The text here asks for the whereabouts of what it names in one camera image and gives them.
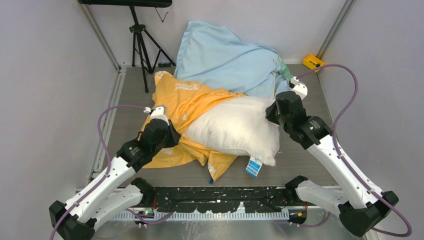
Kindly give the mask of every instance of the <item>gray wood surface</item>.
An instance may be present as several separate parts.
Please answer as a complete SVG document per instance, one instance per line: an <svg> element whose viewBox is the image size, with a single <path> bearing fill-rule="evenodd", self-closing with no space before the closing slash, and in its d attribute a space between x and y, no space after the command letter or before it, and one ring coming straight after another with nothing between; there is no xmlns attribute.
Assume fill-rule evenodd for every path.
<svg viewBox="0 0 424 240"><path fill-rule="evenodd" d="M293 75L299 75L308 70L301 64L288 65ZM156 71L174 73L175 67L156 68ZM154 105L152 93L155 91L154 78L147 75L149 93L145 93L141 67L130 67L126 70L119 104L134 104L144 107ZM311 73L302 78L308 87L308 95L303 101L307 114L319 116L327 124L331 124L330 114L324 98L323 90L317 75ZM116 112L108 143L112 156L123 143L134 139L146 119L146 114L140 110L120 108ZM134 178L142 177L153 186L283 186L298 175L303 175L322 186L337 185L323 165L280 129L280 152L275 157L276 166L263 166L258 178L245 172L249 158L239 156L231 167L214 184L209 184L208 168L202 167L198 161L169 168L141 169ZM122 185L129 184L131 179Z"/></svg>

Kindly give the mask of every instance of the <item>robotic arm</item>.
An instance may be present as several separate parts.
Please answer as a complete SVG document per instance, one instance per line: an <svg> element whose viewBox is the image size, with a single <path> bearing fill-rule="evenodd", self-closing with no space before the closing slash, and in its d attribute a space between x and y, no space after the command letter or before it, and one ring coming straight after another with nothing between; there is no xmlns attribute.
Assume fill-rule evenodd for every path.
<svg viewBox="0 0 424 240"><path fill-rule="evenodd" d="M96 177L81 192L65 203L55 201L50 207L53 227L77 200L92 191L83 202L76 205L59 224L57 232L66 240L89 240L95 231L116 214L134 205L148 204L153 197L153 188L142 178L136 178L123 191L107 198L115 188L137 173L162 149L174 147L180 140L172 122L166 117L165 106L148 108L151 121L134 140L124 143L111 161L110 172L94 190L101 177Z"/></svg>
<svg viewBox="0 0 424 240"><path fill-rule="evenodd" d="M283 126L293 141L316 157L338 182L343 193L316 185L304 176L296 177L285 186L292 190L295 198L313 203L338 216L346 229L361 237L391 210L361 184L341 157L347 160L374 192L392 206L399 199L394 192L384 192L373 183L340 146L342 154L338 154L330 127L321 118L306 114L302 104L302 99L308 93L305 85L296 78L290 84L293 84L292 90L277 94L275 102L266 109L266 119Z"/></svg>

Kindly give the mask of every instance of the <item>blue fabric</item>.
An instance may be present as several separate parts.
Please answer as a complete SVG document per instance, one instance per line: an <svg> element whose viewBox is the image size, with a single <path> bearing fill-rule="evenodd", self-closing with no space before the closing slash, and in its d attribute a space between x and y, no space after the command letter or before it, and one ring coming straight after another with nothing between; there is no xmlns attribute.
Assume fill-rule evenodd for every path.
<svg viewBox="0 0 424 240"><path fill-rule="evenodd" d="M191 21L182 37L174 76L213 89L273 98L290 90L288 81L279 73L282 67L287 69L271 47L243 45L226 27Z"/></svg>

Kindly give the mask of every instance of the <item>tripod leg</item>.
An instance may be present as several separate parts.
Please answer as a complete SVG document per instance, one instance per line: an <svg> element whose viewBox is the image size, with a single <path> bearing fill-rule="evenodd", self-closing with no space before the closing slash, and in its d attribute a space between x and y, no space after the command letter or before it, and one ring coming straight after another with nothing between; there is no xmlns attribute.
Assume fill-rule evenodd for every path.
<svg viewBox="0 0 424 240"><path fill-rule="evenodd" d="M135 67L134 61L136 60L136 33L132 33L132 66Z"/></svg>
<svg viewBox="0 0 424 240"><path fill-rule="evenodd" d="M145 70L145 65L143 63L143 53L146 54L146 52L144 51L142 53L142 49L141 49L141 46L140 46L139 35L141 35L141 33L137 34L137 44L138 44L138 52L140 53L141 69L143 71L144 91L146 93L148 93L149 92L149 88L147 87L146 70Z"/></svg>
<svg viewBox="0 0 424 240"><path fill-rule="evenodd" d="M143 40L143 35L141 32L138 33L138 43L141 43L141 47L143 48L143 55L147 65L147 71L149 74L153 74L152 65L150 65L149 56L147 55L145 41Z"/></svg>
<svg viewBox="0 0 424 240"><path fill-rule="evenodd" d="M173 66L175 66L175 63L171 60L171 58L167 55L167 53L161 48L161 46L159 46L159 44L155 41L155 39L152 37L152 35L150 35L150 33L147 31L147 29L145 29L144 31L147 34L147 36L153 41L153 43L156 45L156 47L159 49L159 51L162 52L163 55L165 55L165 57L169 60L169 62Z"/></svg>

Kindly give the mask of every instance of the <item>pillow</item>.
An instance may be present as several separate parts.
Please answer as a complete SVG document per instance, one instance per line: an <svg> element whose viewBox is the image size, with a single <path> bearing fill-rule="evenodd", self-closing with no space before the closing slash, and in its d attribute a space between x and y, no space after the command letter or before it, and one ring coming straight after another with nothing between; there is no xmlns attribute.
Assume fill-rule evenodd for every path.
<svg viewBox="0 0 424 240"><path fill-rule="evenodd" d="M241 96L221 102L198 117L185 130L191 141L212 150L253 156L275 166L280 148L279 126L265 118L274 99Z"/></svg>

